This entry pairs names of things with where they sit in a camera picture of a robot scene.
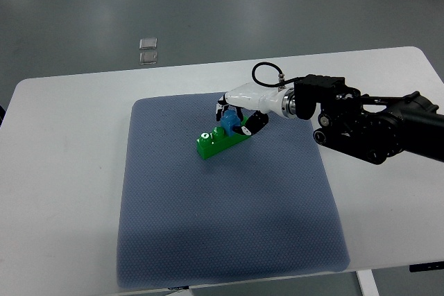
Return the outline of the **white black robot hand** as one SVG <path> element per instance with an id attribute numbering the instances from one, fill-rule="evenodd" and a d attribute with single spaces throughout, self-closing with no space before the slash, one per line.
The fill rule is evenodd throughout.
<path id="1" fill-rule="evenodd" d="M 268 123 L 270 112 L 282 118 L 296 118 L 294 88 L 263 87 L 248 82 L 220 97 L 216 104 L 217 121 L 221 120 L 229 107 L 235 108 L 240 120 L 244 118 L 242 109 L 254 111 L 243 125 L 232 128 L 233 132 L 243 136 L 257 134 Z"/>

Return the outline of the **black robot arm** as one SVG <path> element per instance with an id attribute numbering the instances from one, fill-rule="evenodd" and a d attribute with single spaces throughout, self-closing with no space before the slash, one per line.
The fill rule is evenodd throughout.
<path id="1" fill-rule="evenodd" d="M 298 118 L 308 120 L 321 109 L 313 133 L 317 144 L 372 164 L 403 151 L 443 161 L 443 115 L 420 92 L 369 96 L 343 77 L 313 74 L 293 86 Z"/>

